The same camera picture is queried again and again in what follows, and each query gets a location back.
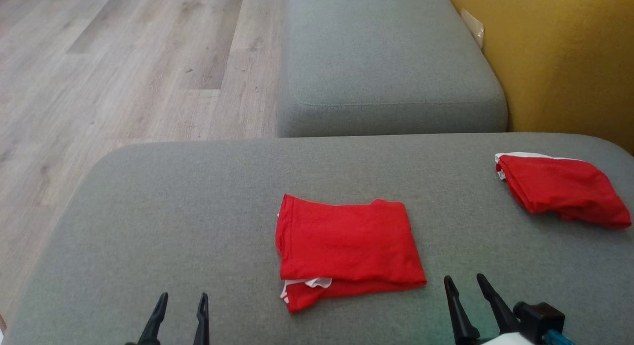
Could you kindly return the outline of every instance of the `red cloth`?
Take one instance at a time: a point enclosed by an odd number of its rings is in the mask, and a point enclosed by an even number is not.
[[[553,211],[562,220],[584,220],[611,229],[632,224],[630,213],[604,173],[582,160],[499,156],[513,197],[531,214]]]
[[[405,206],[325,205],[286,194],[276,230],[282,280],[332,278],[329,287],[286,286],[288,311],[320,298],[405,291],[425,286],[425,273]]]

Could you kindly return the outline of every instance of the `floor plank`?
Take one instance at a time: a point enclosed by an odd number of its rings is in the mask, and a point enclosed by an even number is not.
[[[0,314],[99,158],[274,137],[283,0],[0,0]]]

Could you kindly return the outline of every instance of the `gray ottoman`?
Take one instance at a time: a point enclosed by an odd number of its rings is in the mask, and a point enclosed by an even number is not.
[[[482,272],[509,303],[546,301],[580,344],[631,344],[634,234],[530,216],[494,173],[499,151],[594,163],[634,210],[634,158],[578,135],[474,134],[192,142],[127,147],[97,163],[55,228],[3,345],[118,344],[159,295],[159,339],[190,344],[209,293],[212,344],[452,344],[442,277],[483,336],[497,327]],[[428,285],[322,300],[279,299],[284,193],[325,203],[405,203]]]
[[[287,0],[281,137],[501,132],[507,106],[449,0]]]

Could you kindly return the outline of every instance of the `gray sofa seat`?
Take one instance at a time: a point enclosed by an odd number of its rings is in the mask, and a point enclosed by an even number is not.
[[[281,137],[500,132],[500,84],[449,0],[287,0]]]
[[[494,171],[499,151],[579,158],[634,210],[634,158],[579,135],[448,134],[190,142],[126,147],[82,182],[18,302],[3,345],[134,341],[170,293],[159,339],[189,344],[200,293],[212,344],[452,344],[451,275],[484,337],[477,286],[509,305],[545,301],[580,344],[629,344],[634,234],[531,216]],[[428,284],[320,301],[279,299],[276,214],[284,193],[324,203],[402,201]]]

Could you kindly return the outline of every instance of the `gray cushion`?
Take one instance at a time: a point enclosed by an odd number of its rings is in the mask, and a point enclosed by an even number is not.
[[[287,0],[281,137],[499,132],[507,106],[449,0]]]
[[[634,210],[634,158],[578,135],[475,134],[193,142],[127,147],[73,197],[18,304],[8,345],[122,344],[170,292],[160,339],[188,344],[209,293],[213,344],[452,344],[442,277],[494,336],[482,272],[511,306],[546,301],[583,344],[634,337],[634,234],[530,216],[494,172],[499,151],[594,163]],[[284,193],[324,203],[405,203],[428,284],[323,300],[279,299]]]

